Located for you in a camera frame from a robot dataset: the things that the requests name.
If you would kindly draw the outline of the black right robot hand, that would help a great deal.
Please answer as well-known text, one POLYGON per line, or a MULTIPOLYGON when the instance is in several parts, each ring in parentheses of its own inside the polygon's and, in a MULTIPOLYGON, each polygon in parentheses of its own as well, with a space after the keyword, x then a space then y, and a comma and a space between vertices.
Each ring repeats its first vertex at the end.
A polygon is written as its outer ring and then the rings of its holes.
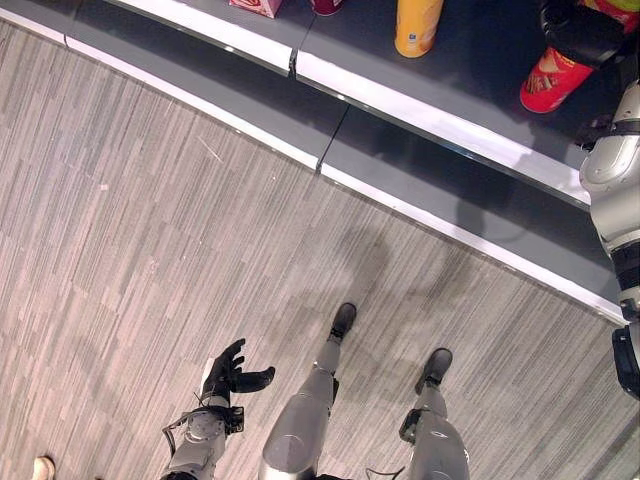
POLYGON ((539 1, 546 44, 571 61, 600 69, 633 51, 638 1, 539 1))

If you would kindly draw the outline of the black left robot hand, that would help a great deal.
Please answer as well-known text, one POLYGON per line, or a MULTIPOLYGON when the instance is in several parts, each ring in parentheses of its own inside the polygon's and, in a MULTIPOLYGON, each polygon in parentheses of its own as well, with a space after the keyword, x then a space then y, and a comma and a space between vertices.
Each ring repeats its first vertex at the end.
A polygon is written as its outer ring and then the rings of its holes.
POLYGON ((240 353, 245 342, 245 338, 234 341, 214 359, 202 386, 203 398, 217 396, 229 403, 232 393, 254 393, 271 384, 276 373, 273 366, 261 371, 243 371, 245 357, 240 353))

